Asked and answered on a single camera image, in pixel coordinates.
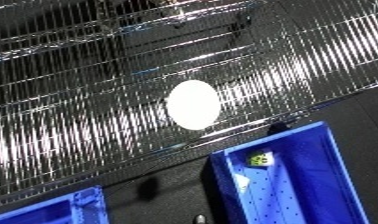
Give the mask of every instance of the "blue tray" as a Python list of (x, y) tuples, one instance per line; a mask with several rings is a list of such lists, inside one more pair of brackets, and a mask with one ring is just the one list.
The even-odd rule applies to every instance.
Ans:
[[(261, 150), (273, 153), (273, 165), (251, 164)], [(369, 223), (323, 122), (216, 152), (211, 161), (231, 223)]]
[(0, 224), (108, 224), (100, 187), (0, 215)]

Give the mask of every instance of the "chrome wire shelf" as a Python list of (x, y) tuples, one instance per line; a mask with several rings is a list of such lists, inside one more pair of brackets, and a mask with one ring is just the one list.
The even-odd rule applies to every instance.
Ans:
[[(204, 131), (166, 112), (190, 79), (222, 103)], [(375, 86), (376, 0), (0, 0), (0, 205)]]

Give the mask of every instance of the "sticker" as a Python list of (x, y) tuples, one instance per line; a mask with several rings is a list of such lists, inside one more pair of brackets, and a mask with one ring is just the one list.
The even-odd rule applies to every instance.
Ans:
[(237, 184), (239, 185), (240, 193), (246, 192), (247, 187), (250, 184), (250, 179), (240, 174), (235, 174), (235, 177)]
[(248, 157), (249, 166), (272, 166), (275, 163), (273, 152), (268, 149), (258, 150), (251, 153)]

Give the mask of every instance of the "blue crate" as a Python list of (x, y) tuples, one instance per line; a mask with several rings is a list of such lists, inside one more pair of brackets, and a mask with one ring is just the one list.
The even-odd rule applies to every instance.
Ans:
[[(274, 164), (250, 165), (259, 150), (270, 150)], [(230, 223), (369, 223), (323, 122), (216, 152), (211, 161)]]
[(0, 215), (0, 224), (108, 224), (100, 187)]

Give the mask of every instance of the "small object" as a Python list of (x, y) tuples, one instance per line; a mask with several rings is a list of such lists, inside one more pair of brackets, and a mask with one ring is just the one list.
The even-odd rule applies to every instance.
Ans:
[(278, 122), (272, 124), (268, 130), (268, 136), (278, 134), (290, 130), (290, 128), (284, 122)]
[(204, 215), (198, 215), (195, 218), (195, 224), (207, 224), (207, 218)]
[(268, 167), (275, 163), (273, 152), (268, 149), (258, 150), (253, 152), (248, 157), (249, 166)]
[(235, 177), (236, 177), (236, 182), (239, 185), (238, 187), (239, 187), (240, 193), (245, 193), (248, 188), (248, 185), (250, 185), (251, 180), (248, 177), (245, 177), (240, 174), (235, 174)]
[(221, 110), (218, 93), (209, 84), (190, 80), (176, 86), (167, 99), (169, 116), (188, 130), (212, 125)]

